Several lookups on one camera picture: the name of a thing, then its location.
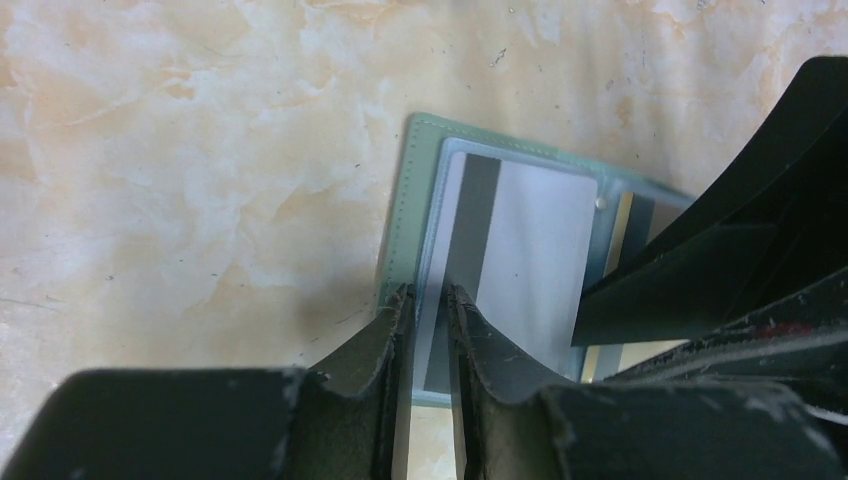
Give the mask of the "white magnetic stripe card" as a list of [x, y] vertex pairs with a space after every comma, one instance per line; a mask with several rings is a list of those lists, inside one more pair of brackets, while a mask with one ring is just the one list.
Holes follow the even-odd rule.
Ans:
[[417, 391], [449, 390], [452, 285], [533, 359], [571, 375], [598, 188], [594, 175], [576, 167], [445, 142], [420, 271]]

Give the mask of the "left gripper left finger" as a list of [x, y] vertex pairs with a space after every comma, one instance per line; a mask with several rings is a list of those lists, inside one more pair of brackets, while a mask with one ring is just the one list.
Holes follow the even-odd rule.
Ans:
[[315, 365], [100, 369], [68, 377], [5, 479], [402, 479], [415, 295]]

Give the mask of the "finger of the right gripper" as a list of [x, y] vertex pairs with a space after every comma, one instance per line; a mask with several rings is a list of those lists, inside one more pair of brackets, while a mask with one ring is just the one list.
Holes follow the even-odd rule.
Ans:
[[782, 383], [803, 399], [814, 416], [844, 424], [847, 271], [841, 269], [610, 379]]
[[743, 150], [582, 297], [577, 346], [694, 339], [847, 264], [847, 61], [798, 70]]

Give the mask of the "green card holder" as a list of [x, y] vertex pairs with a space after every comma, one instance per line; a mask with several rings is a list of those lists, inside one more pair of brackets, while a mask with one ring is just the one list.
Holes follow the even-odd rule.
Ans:
[[[606, 276], [604, 273], [610, 252], [612, 231], [620, 196], [625, 192], [646, 196], [663, 202], [692, 204], [692, 197], [633, 171], [615, 167], [593, 159], [579, 157], [529, 140], [502, 135], [461, 124], [427, 113], [411, 115], [406, 125], [397, 184], [392, 201], [392, 211], [383, 244], [383, 259], [379, 274], [380, 295], [387, 298], [402, 283], [412, 285], [417, 299], [417, 335], [414, 347], [414, 367], [419, 337], [418, 326], [421, 289], [421, 267], [428, 244], [428, 220], [434, 203], [439, 159], [445, 142], [453, 140], [474, 147], [488, 147], [514, 154], [525, 154], [559, 165], [572, 166], [594, 175], [599, 182], [595, 200], [595, 220], [589, 247], [582, 293]], [[576, 381], [581, 373], [582, 361], [571, 343], [573, 369], [570, 376]], [[416, 404], [446, 407], [450, 403], [449, 390], [436, 395], [417, 391], [412, 376], [412, 398]]]

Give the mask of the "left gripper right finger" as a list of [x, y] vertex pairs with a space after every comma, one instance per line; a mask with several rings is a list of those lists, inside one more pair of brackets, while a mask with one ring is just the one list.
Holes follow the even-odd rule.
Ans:
[[461, 479], [843, 479], [844, 438], [764, 381], [574, 383], [447, 294]]

